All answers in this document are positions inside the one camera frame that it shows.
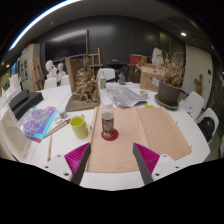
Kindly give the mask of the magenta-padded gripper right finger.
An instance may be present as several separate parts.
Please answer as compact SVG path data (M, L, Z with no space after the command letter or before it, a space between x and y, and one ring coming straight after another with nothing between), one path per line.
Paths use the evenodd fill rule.
M181 170L181 166L168 154L159 155L140 144L133 144L133 154L145 185Z

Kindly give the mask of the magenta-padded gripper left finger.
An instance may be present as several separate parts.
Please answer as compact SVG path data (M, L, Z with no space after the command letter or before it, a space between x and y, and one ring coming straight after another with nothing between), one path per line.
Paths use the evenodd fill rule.
M66 155L57 154L43 166L43 169L79 185L90 154L91 144L86 143Z

